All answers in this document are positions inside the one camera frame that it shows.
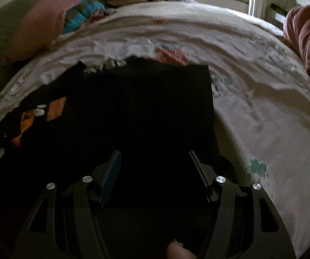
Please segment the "right hand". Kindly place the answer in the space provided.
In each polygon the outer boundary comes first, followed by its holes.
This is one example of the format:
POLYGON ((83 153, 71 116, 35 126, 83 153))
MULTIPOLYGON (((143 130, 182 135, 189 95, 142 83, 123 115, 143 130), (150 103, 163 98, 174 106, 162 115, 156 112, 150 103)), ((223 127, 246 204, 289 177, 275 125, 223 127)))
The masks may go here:
POLYGON ((182 243, 174 240, 168 245, 167 248, 167 258, 168 259, 196 259, 197 257, 183 247, 182 243))

